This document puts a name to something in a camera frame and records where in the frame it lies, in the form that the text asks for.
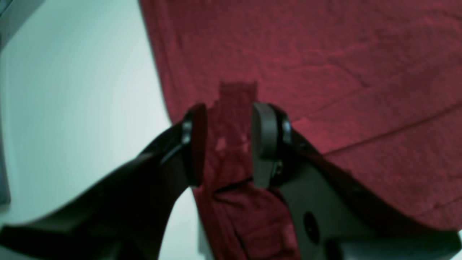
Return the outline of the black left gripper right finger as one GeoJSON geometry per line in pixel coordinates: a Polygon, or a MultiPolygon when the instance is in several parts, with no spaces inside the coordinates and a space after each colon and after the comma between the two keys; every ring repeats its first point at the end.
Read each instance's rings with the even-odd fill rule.
{"type": "Polygon", "coordinates": [[[452,260],[456,230],[402,214],[323,158],[275,105],[252,107],[253,180],[287,206],[302,260],[452,260]]]}

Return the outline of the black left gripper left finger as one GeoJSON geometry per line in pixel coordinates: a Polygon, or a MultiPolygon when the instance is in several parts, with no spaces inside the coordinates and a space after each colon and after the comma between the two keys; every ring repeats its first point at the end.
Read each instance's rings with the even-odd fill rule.
{"type": "Polygon", "coordinates": [[[36,221],[1,230],[1,246],[37,260],[156,260],[175,201],[201,184],[207,110],[191,107],[137,157],[36,221]]]}

